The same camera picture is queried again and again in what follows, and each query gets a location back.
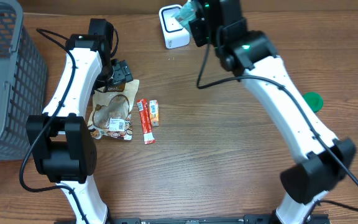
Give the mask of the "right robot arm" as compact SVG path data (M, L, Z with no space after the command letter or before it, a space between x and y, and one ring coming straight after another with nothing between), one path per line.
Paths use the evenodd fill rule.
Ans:
M186 28L197 46L213 46L221 66L232 72L264 107L281 132L294 166L280 174L282 203L271 215L246 215L246 223L327 223L315 207L345 177L356 146L340 140L315 115L293 84L269 38L249 30L239 1L188 1Z

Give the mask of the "green white cup container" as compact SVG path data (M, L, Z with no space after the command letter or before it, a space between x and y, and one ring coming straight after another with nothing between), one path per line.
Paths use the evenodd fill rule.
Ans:
M314 113L317 113L323 108L324 100L321 95L316 92L305 93L303 95L303 99L306 101L306 103Z

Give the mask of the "red snack packet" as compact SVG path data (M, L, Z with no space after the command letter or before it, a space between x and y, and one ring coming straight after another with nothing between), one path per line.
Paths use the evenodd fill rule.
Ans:
M137 107L139 109L140 119L141 119L141 123L142 123L144 144L155 143L155 138L154 138L154 135L152 134L152 126L151 126L150 118L149 118L147 100L145 98L138 100Z

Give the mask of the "orange Kleenex tissue pack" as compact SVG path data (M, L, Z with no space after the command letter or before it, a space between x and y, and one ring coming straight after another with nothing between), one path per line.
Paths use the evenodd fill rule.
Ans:
M149 101L149 117L150 117L150 123L153 127L159 126L160 124L159 104L157 100Z

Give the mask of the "teal orange soup packet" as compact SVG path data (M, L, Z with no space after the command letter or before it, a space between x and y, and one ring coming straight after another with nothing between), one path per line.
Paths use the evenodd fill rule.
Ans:
M196 1L188 0L178 12L174 13L173 18L187 31L190 31L189 23L196 19Z

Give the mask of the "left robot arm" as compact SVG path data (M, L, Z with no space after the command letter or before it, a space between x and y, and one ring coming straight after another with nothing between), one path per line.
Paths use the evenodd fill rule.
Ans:
M105 19L91 19L87 34L73 34L61 48L67 53L65 69L53 98L40 115L30 115L26 132L30 148L19 171L21 186L27 161L33 157L37 172L52 183L39 192L60 189L75 213L74 223L112 223L93 174L97 149L85 123L91 95L131 82L125 61L114 58L117 30Z

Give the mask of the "white brown snack bag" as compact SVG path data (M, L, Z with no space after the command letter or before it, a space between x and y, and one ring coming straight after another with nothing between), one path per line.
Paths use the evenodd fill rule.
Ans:
M133 80L106 91L102 88L95 91L92 97L93 110L88 120L88 129L93 138L107 136L124 141L132 139L132 109L139 83Z

